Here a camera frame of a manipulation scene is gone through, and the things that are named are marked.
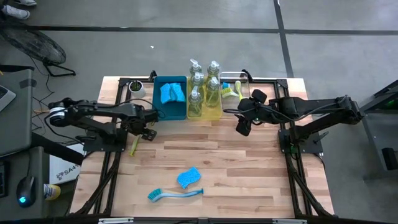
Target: computer mouse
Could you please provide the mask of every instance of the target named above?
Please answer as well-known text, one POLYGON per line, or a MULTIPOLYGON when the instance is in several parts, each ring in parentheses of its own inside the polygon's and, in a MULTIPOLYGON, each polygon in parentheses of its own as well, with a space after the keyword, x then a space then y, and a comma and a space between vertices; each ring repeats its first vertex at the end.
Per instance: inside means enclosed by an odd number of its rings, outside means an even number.
POLYGON ((35 177, 28 175, 19 181, 17 186, 17 201, 22 208, 27 208, 35 203, 35 177))

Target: fan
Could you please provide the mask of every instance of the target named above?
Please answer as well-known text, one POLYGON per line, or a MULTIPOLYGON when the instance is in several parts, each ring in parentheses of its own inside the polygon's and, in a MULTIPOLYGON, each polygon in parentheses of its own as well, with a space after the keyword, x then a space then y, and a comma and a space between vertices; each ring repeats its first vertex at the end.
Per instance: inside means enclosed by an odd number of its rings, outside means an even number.
POLYGON ((0 29, 0 35, 18 50, 41 61, 52 77, 76 75, 75 71, 60 66, 66 61, 67 55, 54 40, 39 31, 23 29, 26 26, 21 22, 10 22, 8 19, 7 26, 0 29), (50 67, 62 68, 70 73, 54 75, 50 67))

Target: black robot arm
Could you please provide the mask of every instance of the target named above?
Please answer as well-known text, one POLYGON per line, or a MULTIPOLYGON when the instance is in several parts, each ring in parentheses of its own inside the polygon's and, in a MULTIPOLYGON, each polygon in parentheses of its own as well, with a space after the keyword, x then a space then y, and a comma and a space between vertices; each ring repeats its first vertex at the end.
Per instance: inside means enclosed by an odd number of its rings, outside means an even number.
POLYGON ((107 105, 95 101, 73 101, 65 98, 49 104, 50 124, 56 127, 76 126, 98 133, 104 141, 111 143, 118 137, 116 123, 101 123, 87 116, 119 118, 121 129, 133 135, 142 135, 145 140, 153 140, 156 132, 147 128, 147 123, 158 122, 156 110, 145 110, 141 105, 125 103, 107 105))
POLYGON ((265 93, 254 90, 252 97, 240 101, 238 110, 224 112, 236 114, 239 118, 236 130, 245 136, 249 135, 252 124, 281 124, 299 121, 310 114, 328 114, 304 126, 291 127, 289 131, 292 143, 306 140, 309 135, 335 124, 357 124, 363 118, 358 104, 348 96, 327 100, 282 97, 269 100, 269 105, 264 105, 266 99, 265 93))

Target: wooden table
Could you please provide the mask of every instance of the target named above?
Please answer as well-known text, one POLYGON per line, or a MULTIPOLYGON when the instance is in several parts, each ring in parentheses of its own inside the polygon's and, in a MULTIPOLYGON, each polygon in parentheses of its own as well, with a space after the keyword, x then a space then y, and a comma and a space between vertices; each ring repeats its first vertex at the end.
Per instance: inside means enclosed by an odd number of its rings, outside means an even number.
MULTIPOLYGON (((99 102, 114 103, 119 78, 104 77, 99 102)), ((307 99, 303 79, 287 81, 291 96, 307 99)), ((146 83, 145 88, 145 99, 152 101, 153 84, 146 83)), ((252 84, 251 90, 255 88, 266 93, 268 99, 275 98, 272 85, 252 84)), ((311 118, 306 118, 297 124, 309 121, 311 118)), ((236 124, 237 119, 230 114, 219 121, 161 121, 154 125, 157 131, 154 141, 141 141, 134 157, 128 152, 134 139, 130 134, 128 150, 122 153, 119 166, 112 216, 294 217, 285 157, 277 140, 279 125, 252 126, 251 134, 244 137, 235 131, 236 124), (157 188, 164 192, 186 192, 177 183, 177 176, 193 166, 202 177, 187 190, 203 188, 203 196, 163 198, 156 203, 147 198, 157 188)), ((84 160, 71 212, 81 208, 97 187, 103 157, 103 152, 96 152, 84 160)), ((303 154, 303 164, 309 189, 333 213, 321 162, 314 155, 303 154)), ((102 207, 106 204, 107 191, 102 207)), ((304 211, 301 190, 297 194, 304 211)))

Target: gray floor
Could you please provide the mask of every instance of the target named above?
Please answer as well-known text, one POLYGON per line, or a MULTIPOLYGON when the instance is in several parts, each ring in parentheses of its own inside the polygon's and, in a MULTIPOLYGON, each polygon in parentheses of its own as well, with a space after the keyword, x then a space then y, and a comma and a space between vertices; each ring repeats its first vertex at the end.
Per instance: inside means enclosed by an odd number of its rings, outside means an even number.
MULTIPOLYGON (((41 0, 29 24, 129 27, 277 28, 271 0, 41 0)), ((397 30, 394 0, 280 0, 286 29, 397 30)), ((106 75, 187 74, 189 58, 217 60, 224 71, 249 70, 256 77, 286 77, 278 34, 152 32, 45 32, 68 57, 76 77, 51 78, 64 97, 97 99, 106 75)), ((310 99, 349 94, 360 104, 397 79, 398 36, 288 35, 294 76, 305 79, 310 99)), ((0 63, 32 65, 0 41, 0 63)), ((48 94, 46 77, 35 72, 38 98, 48 94)), ((57 129, 69 135, 77 129, 57 129)), ((398 220, 398 181, 365 183, 377 167, 362 124, 337 125, 322 141, 335 213, 345 218, 398 220)), ((48 138, 61 140, 45 134, 48 138)))

